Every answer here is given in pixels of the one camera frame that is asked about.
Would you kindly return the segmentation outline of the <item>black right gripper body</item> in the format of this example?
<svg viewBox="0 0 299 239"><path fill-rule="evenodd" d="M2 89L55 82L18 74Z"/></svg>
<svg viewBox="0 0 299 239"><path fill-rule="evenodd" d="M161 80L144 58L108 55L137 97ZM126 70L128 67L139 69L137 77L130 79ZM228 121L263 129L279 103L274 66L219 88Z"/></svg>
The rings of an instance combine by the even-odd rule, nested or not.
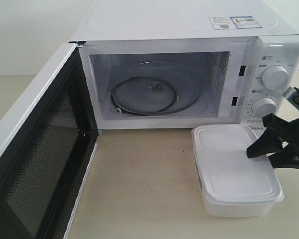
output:
<svg viewBox="0 0 299 239"><path fill-rule="evenodd" d="M299 169L299 126L267 125L269 138L267 153L271 153L269 160L274 168Z"/></svg>

